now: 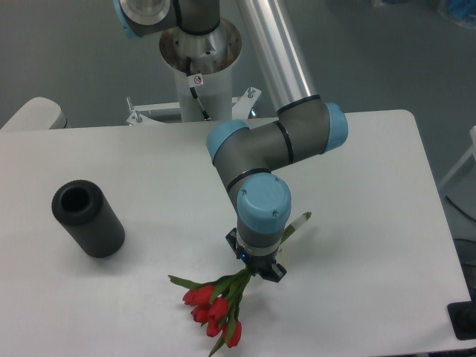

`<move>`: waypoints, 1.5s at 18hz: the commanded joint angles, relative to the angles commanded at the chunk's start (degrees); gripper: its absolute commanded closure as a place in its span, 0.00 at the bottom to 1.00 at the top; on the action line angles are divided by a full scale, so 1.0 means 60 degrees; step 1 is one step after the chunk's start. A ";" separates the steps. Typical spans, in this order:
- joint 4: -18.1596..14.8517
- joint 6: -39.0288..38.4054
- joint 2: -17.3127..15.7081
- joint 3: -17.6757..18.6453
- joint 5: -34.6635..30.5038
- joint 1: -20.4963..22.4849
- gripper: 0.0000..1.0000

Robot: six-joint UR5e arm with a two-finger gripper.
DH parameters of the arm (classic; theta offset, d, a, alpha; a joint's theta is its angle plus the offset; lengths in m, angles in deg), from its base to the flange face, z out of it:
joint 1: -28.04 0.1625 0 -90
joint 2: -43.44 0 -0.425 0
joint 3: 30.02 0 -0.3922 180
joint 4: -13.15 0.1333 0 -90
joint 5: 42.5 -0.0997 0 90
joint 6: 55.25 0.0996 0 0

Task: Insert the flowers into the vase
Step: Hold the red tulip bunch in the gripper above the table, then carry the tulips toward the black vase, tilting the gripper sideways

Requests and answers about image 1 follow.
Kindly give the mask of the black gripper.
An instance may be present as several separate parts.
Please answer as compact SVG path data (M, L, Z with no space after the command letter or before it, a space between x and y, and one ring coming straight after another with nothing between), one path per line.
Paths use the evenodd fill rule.
M237 259L241 259L253 274L258 274L262 279L273 283L279 283L287 274L287 270L276 260L277 248L267 255L253 255L250 250L237 243L236 228L233 228L225 239Z

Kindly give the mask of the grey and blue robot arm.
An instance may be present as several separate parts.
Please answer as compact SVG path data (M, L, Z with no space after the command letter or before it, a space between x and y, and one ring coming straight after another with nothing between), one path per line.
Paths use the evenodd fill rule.
M292 199L274 172L340 147L348 136L345 114L321 100L309 76L286 4L238 4L277 115L256 128L233 118L231 93L220 88L242 41L218 1L116 1L114 6L127 35L160 34L161 56L178 75L182 119L215 122L206 145L237 213L228 244L253 274L280 281L286 270L276 255Z

